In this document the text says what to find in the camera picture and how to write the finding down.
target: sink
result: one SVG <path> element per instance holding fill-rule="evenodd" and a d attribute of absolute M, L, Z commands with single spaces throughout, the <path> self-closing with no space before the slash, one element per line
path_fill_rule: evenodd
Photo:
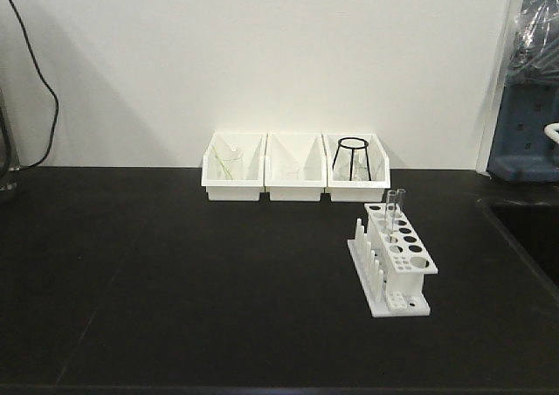
<path fill-rule="evenodd" d="M 538 275 L 545 274 L 559 289 L 559 205 L 490 204 L 490 211 L 512 236 L 525 261 Z"/>

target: rack hole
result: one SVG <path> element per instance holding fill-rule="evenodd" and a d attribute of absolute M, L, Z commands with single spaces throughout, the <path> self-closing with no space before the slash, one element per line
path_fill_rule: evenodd
<path fill-rule="evenodd" d="M 415 268 L 427 268 L 429 266 L 429 261 L 423 257 L 411 257 L 410 263 Z"/>

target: black wire stand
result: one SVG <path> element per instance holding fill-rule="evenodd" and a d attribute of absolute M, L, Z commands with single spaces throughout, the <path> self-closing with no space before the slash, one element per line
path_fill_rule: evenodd
<path fill-rule="evenodd" d="M 351 145 L 345 142 L 355 140 L 361 143 L 361 145 Z M 349 181 L 353 181 L 353 160 L 355 156 L 355 152 L 357 150 L 365 150 L 365 160 L 367 161 L 367 173 L 369 174 L 369 180 L 372 181 L 370 175 L 370 166 L 369 166 L 369 142 L 365 139 L 360 137 L 342 137 L 338 140 L 338 148 L 335 150 L 334 162 L 332 163 L 332 170 L 334 170 L 335 162 L 338 159 L 338 154 L 340 153 L 340 148 L 351 150 L 351 159 L 349 159 Z"/>

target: white wall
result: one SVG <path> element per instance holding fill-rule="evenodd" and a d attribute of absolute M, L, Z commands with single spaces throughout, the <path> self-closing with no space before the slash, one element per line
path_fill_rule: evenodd
<path fill-rule="evenodd" d="M 197 166 L 215 129 L 374 131 L 394 167 L 473 169 L 508 0 L 15 0 L 62 106 L 49 164 Z M 52 100 L 0 1 L 24 163 Z"/>

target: black countertop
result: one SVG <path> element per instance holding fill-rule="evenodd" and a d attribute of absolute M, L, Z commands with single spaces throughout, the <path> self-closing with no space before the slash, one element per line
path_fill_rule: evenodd
<path fill-rule="evenodd" d="M 371 317 L 346 243 L 362 204 L 210 202 L 197 169 L 22 173 L 0 205 L 0 392 L 559 392 L 557 300 L 480 204 L 557 187 L 392 184 L 438 266 L 428 317 Z"/>

